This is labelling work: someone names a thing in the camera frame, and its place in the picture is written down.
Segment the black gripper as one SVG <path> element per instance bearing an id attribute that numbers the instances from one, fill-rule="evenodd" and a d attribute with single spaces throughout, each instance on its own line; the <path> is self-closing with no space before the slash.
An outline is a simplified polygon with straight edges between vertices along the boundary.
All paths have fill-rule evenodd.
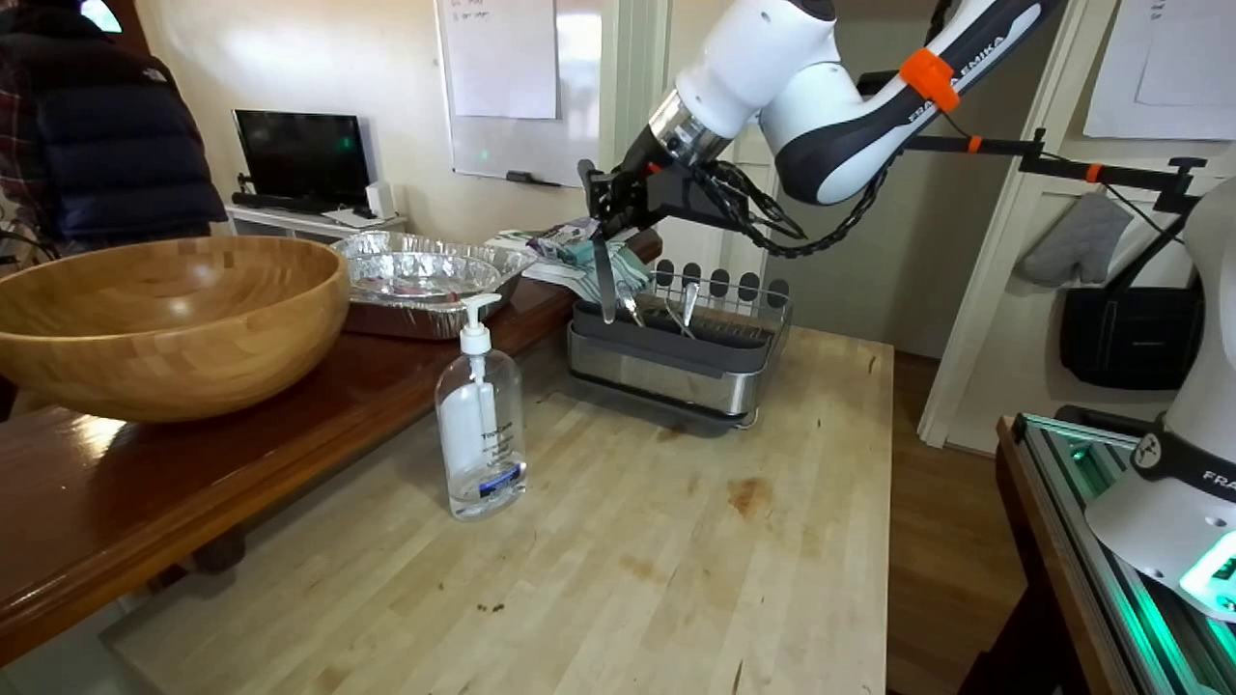
<path id="1" fill-rule="evenodd" d="M 673 157 L 651 131 L 641 131 L 614 170 L 584 163 L 584 193 L 595 239 L 651 226 L 663 216 L 717 221 L 690 167 Z"/>

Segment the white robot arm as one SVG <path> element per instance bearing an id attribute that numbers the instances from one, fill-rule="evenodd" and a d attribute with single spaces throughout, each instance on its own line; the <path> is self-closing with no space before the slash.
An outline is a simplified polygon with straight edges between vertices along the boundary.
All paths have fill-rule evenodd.
<path id="1" fill-rule="evenodd" d="M 589 235 L 663 216 L 741 231 L 795 225 L 721 149 L 758 125 L 790 199 L 837 204 L 868 190 L 905 144 L 952 113 L 1058 0 L 959 0 L 873 94 L 843 67 L 835 0 L 732 0 L 614 170 L 584 167 Z"/>

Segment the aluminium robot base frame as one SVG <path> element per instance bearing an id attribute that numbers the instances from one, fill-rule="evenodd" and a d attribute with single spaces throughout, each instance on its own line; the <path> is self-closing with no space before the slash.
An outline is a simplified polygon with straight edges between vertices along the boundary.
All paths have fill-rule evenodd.
<path id="1" fill-rule="evenodd" d="M 1058 415 L 998 423 L 998 487 L 1049 687 L 1090 695 L 1236 695 L 1227 498 L 1137 472 L 1139 440 Z"/>

